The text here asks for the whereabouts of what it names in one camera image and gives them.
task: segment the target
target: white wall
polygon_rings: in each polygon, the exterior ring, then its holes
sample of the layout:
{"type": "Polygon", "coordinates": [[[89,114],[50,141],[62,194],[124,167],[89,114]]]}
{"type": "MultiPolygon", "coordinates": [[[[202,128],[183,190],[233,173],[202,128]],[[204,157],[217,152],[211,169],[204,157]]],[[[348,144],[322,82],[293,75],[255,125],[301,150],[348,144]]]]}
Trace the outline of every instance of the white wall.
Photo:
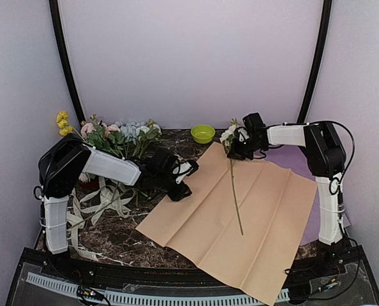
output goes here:
{"type": "Polygon", "coordinates": [[[379,285],[379,1],[334,1],[309,118],[340,121],[354,134],[345,200],[379,285]]]}
{"type": "Polygon", "coordinates": [[[297,118],[322,0],[60,2],[86,115],[166,128],[297,118]]]}
{"type": "Polygon", "coordinates": [[[73,110],[48,1],[0,0],[0,305],[40,227],[32,190],[40,156],[59,139],[60,109],[73,110]]]}

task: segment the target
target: pink flower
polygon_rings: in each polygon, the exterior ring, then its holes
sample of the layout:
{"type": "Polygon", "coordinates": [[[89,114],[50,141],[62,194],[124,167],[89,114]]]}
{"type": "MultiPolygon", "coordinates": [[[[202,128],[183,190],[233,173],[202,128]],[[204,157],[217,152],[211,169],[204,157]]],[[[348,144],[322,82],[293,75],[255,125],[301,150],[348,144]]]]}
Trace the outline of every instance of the pink flower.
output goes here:
{"type": "Polygon", "coordinates": [[[87,134],[92,133],[93,131],[95,131],[93,123],[85,124],[80,130],[83,138],[86,138],[87,134]]]}
{"type": "Polygon", "coordinates": [[[116,126],[115,124],[112,124],[111,126],[108,126],[106,127],[106,131],[105,131],[105,138],[110,135],[110,132],[111,131],[116,131],[116,132],[120,132],[120,129],[118,126],[116,126]]]}

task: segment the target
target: yellow flower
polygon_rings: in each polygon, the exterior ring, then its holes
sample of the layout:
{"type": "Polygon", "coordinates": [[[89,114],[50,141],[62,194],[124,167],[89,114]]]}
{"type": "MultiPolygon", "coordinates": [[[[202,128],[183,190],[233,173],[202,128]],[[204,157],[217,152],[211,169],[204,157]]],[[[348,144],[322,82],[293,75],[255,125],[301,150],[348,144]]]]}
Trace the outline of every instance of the yellow flower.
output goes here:
{"type": "Polygon", "coordinates": [[[61,121],[59,121],[57,123],[57,126],[59,126],[59,129],[65,128],[68,125],[69,125],[69,123],[65,119],[62,119],[61,121]]]}
{"type": "Polygon", "coordinates": [[[60,123],[63,119],[67,119],[68,117],[68,112],[66,110],[61,110],[56,116],[56,123],[60,123]]]}
{"type": "Polygon", "coordinates": [[[70,134],[72,132],[73,132],[73,127],[71,127],[71,126],[66,126],[63,129],[59,130],[59,134],[61,136],[66,136],[67,134],[70,134]]]}

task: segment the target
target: black base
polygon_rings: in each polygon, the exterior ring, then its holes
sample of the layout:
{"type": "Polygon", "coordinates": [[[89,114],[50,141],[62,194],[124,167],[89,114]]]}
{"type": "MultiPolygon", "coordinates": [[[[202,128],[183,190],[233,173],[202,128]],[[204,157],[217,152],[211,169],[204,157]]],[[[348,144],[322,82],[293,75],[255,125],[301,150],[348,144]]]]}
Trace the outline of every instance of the black base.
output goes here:
{"type": "MultiPolygon", "coordinates": [[[[359,251],[360,258],[366,267],[366,272],[373,288],[373,294],[379,304],[379,291],[371,268],[368,264],[367,257],[361,246],[359,247],[359,251]]],[[[66,253],[65,255],[60,254],[59,256],[51,257],[50,260],[61,274],[69,277],[73,281],[78,282],[80,280],[80,276],[78,273],[75,273],[75,270],[77,269],[82,277],[82,283],[86,286],[91,286],[97,289],[106,289],[107,287],[123,289],[127,285],[147,285],[154,287],[162,286],[165,288],[194,287],[198,289],[202,287],[225,286],[199,269],[171,270],[106,265],[79,259],[71,259],[66,253]]],[[[335,258],[335,261],[325,266],[323,274],[317,275],[316,272],[307,270],[299,275],[289,275],[283,288],[288,288],[292,295],[304,296],[309,293],[309,281],[311,279],[336,274],[336,262],[339,264],[340,269],[344,269],[345,264],[356,263],[357,260],[357,249],[354,247],[348,247],[338,256],[338,258],[335,258]]],[[[30,263],[42,267],[42,273],[58,277],[61,276],[52,268],[46,253],[25,248],[13,278],[10,293],[6,301],[7,306],[10,306],[13,300],[13,294],[23,263],[30,263]]],[[[316,258],[302,259],[295,261],[293,267],[306,268],[313,266],[315,263],[316,258]]],[[[227,290],[228,294],[241,293],[238,289],[230,287],[227,287],[227,290]]]]}

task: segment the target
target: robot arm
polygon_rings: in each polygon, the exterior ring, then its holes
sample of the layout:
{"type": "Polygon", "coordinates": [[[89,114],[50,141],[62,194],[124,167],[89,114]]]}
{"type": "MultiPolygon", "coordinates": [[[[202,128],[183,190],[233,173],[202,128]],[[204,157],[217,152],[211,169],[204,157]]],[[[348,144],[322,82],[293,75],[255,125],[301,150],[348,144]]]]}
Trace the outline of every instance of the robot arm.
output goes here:
{"type": "Polygon", "coordinates": [[[342,239],[343,193],[341,176],[346,154],[334,126],[329,122],[266,127],[258,113],[243,118],[245,128],[237,130],[229,158],[253,159],[254,151],[271,145],[304,147],[308,167],[315,176],[320,196],[319,241],[332,245],[342,239]]]}
{"type": "Polygon", "coordinates": [[[134,163],[96,150],[77,136],[68,135],[40,159],[38,168],[46,243],[50,252],[58,254],[68,249],[66,207],[82,172],[141,190],[165,191],[171,200],[179,201],[192,193],[182,179],[197,171],[198,165],[191,160],[182,162],[165,149],[158,149],[152,158],[134,163]]]}

